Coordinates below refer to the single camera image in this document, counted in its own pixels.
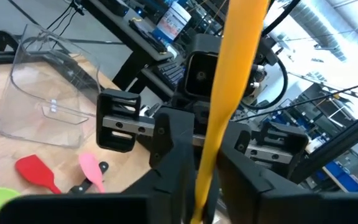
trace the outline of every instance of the plastic bin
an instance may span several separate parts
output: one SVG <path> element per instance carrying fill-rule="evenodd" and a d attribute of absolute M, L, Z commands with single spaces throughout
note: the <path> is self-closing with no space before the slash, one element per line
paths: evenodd
<path fill-rule="evenodd" d="M 0 134 L 80 147 L 96 124 L 98 72 L 85 50 L 27 25 L 0 100 Z"/>

